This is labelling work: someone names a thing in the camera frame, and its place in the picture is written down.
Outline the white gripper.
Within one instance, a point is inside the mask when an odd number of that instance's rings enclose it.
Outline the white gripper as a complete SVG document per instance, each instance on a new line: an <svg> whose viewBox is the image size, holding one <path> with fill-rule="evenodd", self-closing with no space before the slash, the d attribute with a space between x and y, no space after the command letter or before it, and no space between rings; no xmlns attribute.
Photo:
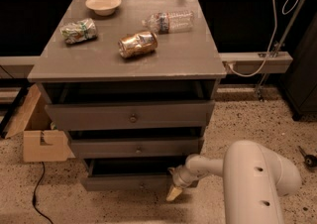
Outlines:
<svg viewBox="0 0 317 224"><path fill-rule="evenodd" d="M172 176L173 184L166 196L166 200L168 202L172 202L176 197L178 197L182 193L182 188L189 187L193 182L199 180L198 170L186 165L178 166L176 168L168 168L167 170Z"/></svg>

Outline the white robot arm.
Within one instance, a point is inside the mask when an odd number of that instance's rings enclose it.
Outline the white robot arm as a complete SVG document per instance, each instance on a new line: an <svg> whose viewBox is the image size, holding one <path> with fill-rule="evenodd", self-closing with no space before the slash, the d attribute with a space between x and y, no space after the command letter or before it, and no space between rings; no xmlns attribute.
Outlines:
<svg viewBox="0 0 317 224"><path fill-rule="evenodd" d="M222 177L226 224L284 224L279 199L296 193L302 183L292 161L252 141L233 143L222 160L190 155L169 172L168 201L208 175Z"/></svg>

